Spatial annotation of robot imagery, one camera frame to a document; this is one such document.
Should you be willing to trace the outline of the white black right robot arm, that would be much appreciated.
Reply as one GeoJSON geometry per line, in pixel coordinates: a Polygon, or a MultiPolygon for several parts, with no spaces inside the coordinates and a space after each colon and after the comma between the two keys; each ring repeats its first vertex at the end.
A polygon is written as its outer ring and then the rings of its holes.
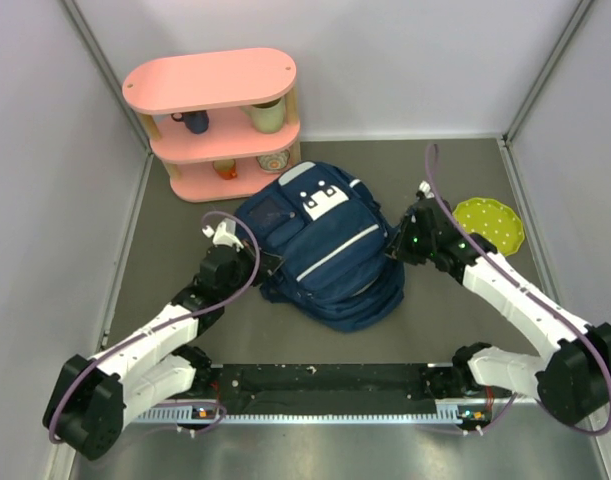
{"type": "Polygon", "coordinates": [[[389,253],[411,265],[431,262],[497,310],[535,354],[479,343],[459,351],[454,388],[472,396],[500,387],[538,401],[574,426],[603,406],[611,425],[611,325],[566,311],[519,275],[485,236],[455,224],[441,200],[423,198],[402,217],[389,253]]]}

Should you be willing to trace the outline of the navy blue student backpack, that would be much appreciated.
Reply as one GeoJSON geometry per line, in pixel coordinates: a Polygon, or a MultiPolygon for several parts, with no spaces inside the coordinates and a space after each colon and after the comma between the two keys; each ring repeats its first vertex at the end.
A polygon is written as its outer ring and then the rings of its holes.
{"type": "Polygon", "coordinates": [[[370,190],[345,170],[302,162],[249,197],[235,215],[264,254],[280,259],[260,292],[341,332],[365,329],[404,299],[405,271],[386,247],[395,229],[370,190]]]}

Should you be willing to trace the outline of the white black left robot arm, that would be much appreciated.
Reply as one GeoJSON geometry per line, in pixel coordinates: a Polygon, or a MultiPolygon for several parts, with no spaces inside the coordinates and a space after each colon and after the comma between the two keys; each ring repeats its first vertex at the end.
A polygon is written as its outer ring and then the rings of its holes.
{"type": "Polygon", "coordinates": [[[153,320],[108,350],[65,362],[42,420],[50,441],[97,460],[150,408],[182,392],[205,394],[210,362],[190,342],[281,263],[250,246],[210,247],[192,281],[153,320]]]}

